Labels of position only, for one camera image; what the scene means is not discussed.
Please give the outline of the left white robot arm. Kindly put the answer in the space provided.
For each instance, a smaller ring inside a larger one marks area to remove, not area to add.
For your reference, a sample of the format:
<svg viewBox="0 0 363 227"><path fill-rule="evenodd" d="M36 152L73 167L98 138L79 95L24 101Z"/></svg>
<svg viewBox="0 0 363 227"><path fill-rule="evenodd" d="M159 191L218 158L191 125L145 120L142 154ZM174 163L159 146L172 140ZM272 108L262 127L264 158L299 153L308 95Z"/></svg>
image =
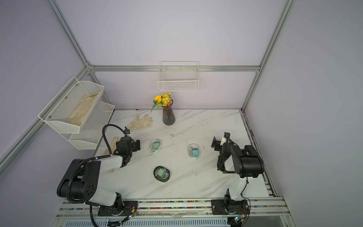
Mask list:
<svg viewBox="0 0 363 227"><path fill-rule="evenodd" d="M130 127L121 129L124 134L112 149L108 143L105 131L109 125L102 128L102 137L108 148L108 154L88 159L74 159L57 187L58 197L65 198L72 204L89 205L90 219L93 226L97 223L93 216L93 207L98 207L101 216L111 215L125 218L116 224L122 226L137 213L138 202L125 203L122 195L101 187L100 174L112 169L125 167L131 160L133 152L140 150L140 141L130 136Z"/></svg>

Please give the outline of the mint green dual usb charger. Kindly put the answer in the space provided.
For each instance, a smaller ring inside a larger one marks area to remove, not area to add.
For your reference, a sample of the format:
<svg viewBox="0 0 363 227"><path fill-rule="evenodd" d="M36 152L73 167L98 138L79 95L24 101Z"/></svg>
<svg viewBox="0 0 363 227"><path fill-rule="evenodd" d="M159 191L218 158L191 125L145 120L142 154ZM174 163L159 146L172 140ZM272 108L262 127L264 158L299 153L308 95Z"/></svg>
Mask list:
<svg viewBox="0 0 363 227"><path fill-rule="evenodd" d="M160 148L160 142L156 141L156 142L153 142L153 145L152 145L152 150L153 151L156 151Z"/></svg>

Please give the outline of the light green usb charger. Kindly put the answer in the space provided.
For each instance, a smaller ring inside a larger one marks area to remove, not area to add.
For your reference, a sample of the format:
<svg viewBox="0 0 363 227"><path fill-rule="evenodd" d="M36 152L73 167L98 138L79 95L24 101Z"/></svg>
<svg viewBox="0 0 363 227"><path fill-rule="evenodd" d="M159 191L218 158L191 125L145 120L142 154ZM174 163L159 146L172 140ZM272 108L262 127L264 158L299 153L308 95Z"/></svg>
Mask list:
<svg viewBox="0 0 363 227"><path fill-rule="evenodd" d="M166 178L167 172L164 169L158 169L157 176L161 179Z"/></svg>

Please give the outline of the clear pouch with black zipper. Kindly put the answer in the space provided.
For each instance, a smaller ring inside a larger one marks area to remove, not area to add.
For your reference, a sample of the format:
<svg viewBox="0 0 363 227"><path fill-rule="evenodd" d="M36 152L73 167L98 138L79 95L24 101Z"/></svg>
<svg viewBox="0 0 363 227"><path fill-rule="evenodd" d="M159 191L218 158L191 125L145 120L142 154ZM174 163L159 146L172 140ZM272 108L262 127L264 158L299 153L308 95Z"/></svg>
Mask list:
<svg viewBox="0 0 363 227"><path fill-rule="evenodd" d="M153 174L154 178L160 182L167 182L170 179L170 171L163 166L157 166Z"/></svg>

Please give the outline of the teal wall charger plug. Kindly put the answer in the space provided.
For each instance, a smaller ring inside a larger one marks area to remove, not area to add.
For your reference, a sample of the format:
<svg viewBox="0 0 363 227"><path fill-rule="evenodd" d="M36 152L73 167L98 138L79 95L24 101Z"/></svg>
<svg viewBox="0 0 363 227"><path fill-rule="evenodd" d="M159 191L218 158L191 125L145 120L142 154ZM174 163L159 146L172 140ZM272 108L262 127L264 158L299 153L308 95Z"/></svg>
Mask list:
<svg viewBox="0 0 363 227"><path fill-rule="evenodd" d="M193 157L198 157L199 156L199 150L197 148L192 149L192 156Z"/></svg>

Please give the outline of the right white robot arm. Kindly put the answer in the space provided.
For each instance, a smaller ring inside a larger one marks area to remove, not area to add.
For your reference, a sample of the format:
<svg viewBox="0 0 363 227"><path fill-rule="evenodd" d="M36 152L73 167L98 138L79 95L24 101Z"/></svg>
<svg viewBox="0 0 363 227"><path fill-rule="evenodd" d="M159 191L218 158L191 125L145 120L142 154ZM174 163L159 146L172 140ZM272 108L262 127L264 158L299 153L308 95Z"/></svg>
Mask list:
<svg viewBox="0 0 363 227"><path fill-rule="evenodd" d="M253 179L258 178L265 171L262 158L252 145L241 148L230 139L230 133L226 132L219 141L213 138L211 148L219 152L217 170L223 174L237 174L238 183L225 194L225 206L232 201L248 201L245 193Z"/></svg>

